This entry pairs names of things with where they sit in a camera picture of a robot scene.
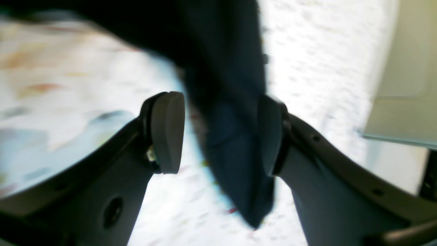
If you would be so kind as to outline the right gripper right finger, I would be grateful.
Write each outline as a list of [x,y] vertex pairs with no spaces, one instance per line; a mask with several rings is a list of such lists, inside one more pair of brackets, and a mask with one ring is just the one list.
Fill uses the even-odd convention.
[[309,246],[435,246],[436,202],[362,168],[286,105],[258,104],[262,164],[291,189]]

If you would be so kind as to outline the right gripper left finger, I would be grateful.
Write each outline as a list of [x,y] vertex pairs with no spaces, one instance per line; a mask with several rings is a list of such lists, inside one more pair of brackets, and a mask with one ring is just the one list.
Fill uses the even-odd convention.
[[60,174],[1,199],[1,241],[13,246],[126,246],[148,182],[181,165],[181,92],[144,101],[140,115]]

